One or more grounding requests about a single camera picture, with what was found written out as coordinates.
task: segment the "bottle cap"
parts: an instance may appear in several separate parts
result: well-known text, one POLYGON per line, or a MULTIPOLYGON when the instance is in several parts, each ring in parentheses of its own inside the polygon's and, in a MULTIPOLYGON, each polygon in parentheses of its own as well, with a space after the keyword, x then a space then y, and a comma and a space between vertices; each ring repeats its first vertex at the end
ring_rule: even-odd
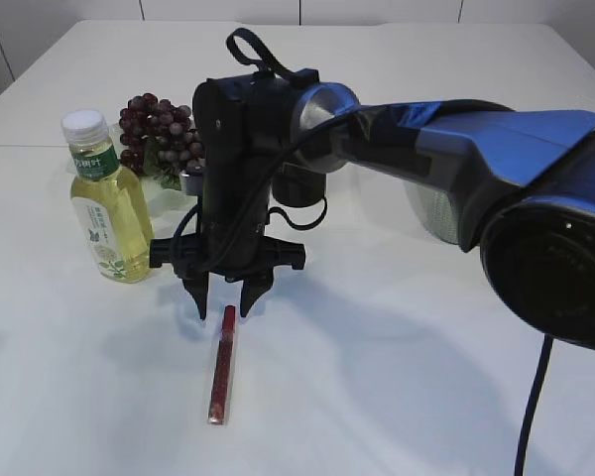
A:
POLYGON ((77 146, 91 146, 108 137, 108 125, 103 115, 91 109, 67 114, 61 120, 61 128, 66 141, 77 146))

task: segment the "table surface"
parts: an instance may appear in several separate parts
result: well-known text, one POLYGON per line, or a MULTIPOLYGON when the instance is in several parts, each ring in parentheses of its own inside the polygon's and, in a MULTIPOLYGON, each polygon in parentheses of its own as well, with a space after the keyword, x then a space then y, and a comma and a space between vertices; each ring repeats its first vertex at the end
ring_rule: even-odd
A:
MULTIPOLYGON (((0 475, 512 474, 541 336, 496 298, 476 252, 422 230, 399 180, 347 166, 329 176, 319 228, 270 225, 305 243, 307 266, 278 270, 240 323, 224 427, 205 421, 238 287, 213 277, 199 324, 168 267, 132 286, 96 273, 60 117, 114 120, 145 90, 187 102, 206 76, 244 72, 223 47, 235 26, 80 23, 0 96, 0 475)), ((320 67, 366 103, 595 110, 595 71, 544 26, 256 30, 288 66, 320 67)), ((158 236, 184 209, 154 217, 158 236)), ((595 476, 595 352, 555 344, 527 474, 595 476)))

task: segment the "grapes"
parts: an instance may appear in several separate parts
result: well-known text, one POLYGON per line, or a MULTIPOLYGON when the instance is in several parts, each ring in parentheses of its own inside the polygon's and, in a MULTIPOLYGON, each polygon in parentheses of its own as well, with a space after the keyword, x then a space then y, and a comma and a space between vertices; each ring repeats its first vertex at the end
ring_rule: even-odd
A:
POLYGON ((191 116, 191 108, 187 105, 179 106, 178 112, 183 115, 183 118, 191 116))
POLYGON ((141 127, 139 124, 135 125, 132 128, 132 135, 133 136, 143 137, 144 134, 145 134, 145 131, 143 130, 143 127, 141 127))
POLYGON ((174 122, 174 120, 174 116, 169 112, 165 112, 159 116, 159 122, 161 122, 161 124, 163 124, 164 126, 169 126, 174 122))
POLYGON ((170 124, 170 134, 172 134, 173 136, 178 136, 182 134, 182 131, 182 124, 178 122, 173 122, 172 124, 170 124))
POLYGON ((189 151, 195 157, 202 156, 202 145, 199 142, 192 142, 189 146, 189 151))
POLYGON ((157 96, 155 96, 152 92, 146 92, 143 95, 143 100, 146 101, 148 104, 154 104, 156 102, 159 102, 157 96))
POLYGON ((146 101, 143 100, 143 97, 135 96, 132 99, 130 99, 130 102, 128 103, 128 108, 132 111, 140 111, 144 108, 145 105, 146 101))
POLYGON ((154 114, 165 114, 168 112, 168 106, 158 103, 154 106, 154 114))
POLYGON ((135 111, 131 111, 127 107, 124 107, 119 113, 122 119, 132 119, 135 117, 135 111))
POLYGON ((135 154, 142 154, 143 150, 144 150, 143 143, 130 145, 130 151, 134 152, 135 154))
POLYGON ((137 111, 136 117, 139 124, 145 124, 148 121, 148 113, 144 111, 137 111))
POLYGON ((179 160, 179 154, 176 153, 175 151, 166 151, 166 154, 164 155, 166 161, 168 162, 176 162, 179 160))
POLYGON ((132 127, 132 122, 130 119, 119 119, 119 127, 123 129, 125 132, 128 132, 132 127))
POLYGON ((121 152, 120 159, 133 172, 143 174, 144 155, 154 154, 155 157, 145 160, 152 161, 166 177, 177 176, 183 170, 202 174, 203 146, 189 106, 176 107, 169 100, 159 100, 146 92, 130 99, 119 116, 119 126, 124 131, 120 141, 128 147, 121 152))
POLYGON ((119 156, 122 162, 129 162, 132 161, 132 156, 134 154, 130 149, 126 149, 125 151, 121 151, 121 155, 119 156))

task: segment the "black cable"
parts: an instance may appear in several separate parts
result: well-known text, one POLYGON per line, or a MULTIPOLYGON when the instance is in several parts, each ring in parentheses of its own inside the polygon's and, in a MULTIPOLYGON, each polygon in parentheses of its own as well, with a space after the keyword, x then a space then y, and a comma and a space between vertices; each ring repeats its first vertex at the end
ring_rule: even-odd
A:
POLYGON ((172 240, 170 241, 170 263, 172 263, 172 265, 174 265, 175 261, 177 261, 180 257, 180 235, 182 235, 182 232, 185 229, 185 226, 187 226, 187 223, 189 223, 189 220, 191 220, 197 212, 198 203, 193 206, 188 213, 185 214, 178 224, 175 234, 172 235, 172 240))
POLYGON ((516 464, 514 465, 514 476, 523 476, 525 473, 525 460, 527 458, 527 446, 529 444, 529 435, 532 431, 532 423, 534 422, 534 415, 536 414, 537 399, 542 390, 544 383, 544 376, 546 375, 546 368, 548 367, 548 359, 551 355, 551 348, 553 347, 553 337, 548 334, 544 335, 542 348, 539 352, 539 361, 535 369, 534 383, 532 390, 529 393, 529 400, 525 408, 525 416, 523 417, 523 426, 520 428, 520 437, 518 438, 518 451, 516 452, 516 464))
POLYGON ((269 163, 265 171, 260 175, 258 181, 254 184, 254 186, 252 186, 251 191, 245 198, 240 210, 231 222, 231 226, 225 233, 225 239, 220 244, 220 248, 216 251, 214 256, 210 257, 204 263, 201 263, 198 267, 196 267, 198 272, 202 273, 205 271, 210 271, 218 263, 220 263, 225 258, 225 256, 227 256, 227 253, 229 253, 229 250, 236 242, 238 231, 240 231, 240 228, 243 226, 247 217, 247 213, 258 199, 260 193, 265 188, 265 185, 269 182, 269 180, 271 180, 278 167, 292 154, 294 154, 302 145, 304 145, 304 143, 310 141, 313 137, 347 122, 348 117, 352 113, 353 111, 349 111, 345 114, 333 117, 332 119, 322 122, 312 129, 302 133, 294 142, 289 144, 269 163))
POLYGON ((322 221, 324 221, 324 218, 326 218, 326 212, 328 211, 328 200, 326 199, 325 196, 323 196, 321 199, 324 202, 324 209, 321 210, 321 213, 319 214, 319 216, 314 221, 311 221, 310 223, 308 223, 306 225, 298 225, 297 223, 294 223, 289 218, 289 215, 287 214, 287 212, 285 210, 283 210, 282 208, 278 207, 278 206, 274 206, 272 208, 269 208, 269 211, 267 212, 267 219, 269 219, 269 217, 271 215, 273 215, 274 213, 277 213, 277 214, 279 214, 280 216, 282 216, 285 219, 285 221, 287 222, 287 224, 289 226, 291 226, 291 228, 293 230, 297 230, 297 231, 308 231, 308 230, 312 230, 317 225, 319 225, 322 221))

